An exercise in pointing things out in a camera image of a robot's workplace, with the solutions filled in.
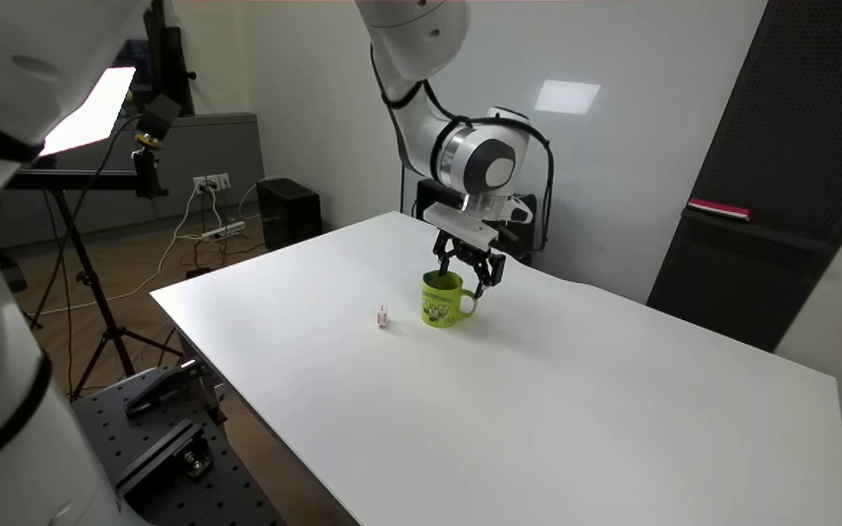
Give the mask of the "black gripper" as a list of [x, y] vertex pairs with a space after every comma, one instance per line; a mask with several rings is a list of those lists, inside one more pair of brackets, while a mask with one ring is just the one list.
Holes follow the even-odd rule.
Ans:
[[435, 255], [435, 276], [448, 276], [449, 271], [449, 260], [461, 260], [464, 265], [471, 265], [476, 271], [476, 290], [474, 290], [474, 299], [481, 299], [481, 293], [487, 287], [496, 287], [503, 281], [503, 268], [506, 268], [506, 257], [490, 252], [490, 249], [476, 249], [476, 245], [468, 245], [461, 242], [459, 238], [442, 232], [435, 238], [435, 245], [432, 245], [432, 255]]

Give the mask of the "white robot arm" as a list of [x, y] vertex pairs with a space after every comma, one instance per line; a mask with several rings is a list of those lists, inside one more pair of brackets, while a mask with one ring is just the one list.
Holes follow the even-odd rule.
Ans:
[[[432, 255], [439, 271], [461, 260], [476, 276], [474, 295], [496, 287], [506, 255], [496, 249], [508, 226], [549, 232], [554, 156], [549, 140], [516, 112], [493, 106], [481, 116], [448, 112], [432, 75], [461, 49], [471, 10], [464, 0], [354, 0], [370, 37], [370, 74], [397, 134], [401, 165], [435, 182], [448, 203], [420, 216], [439, 232]], [[547, 182], [537, 205], [511, 191], [537, 140], [547, 153]]]

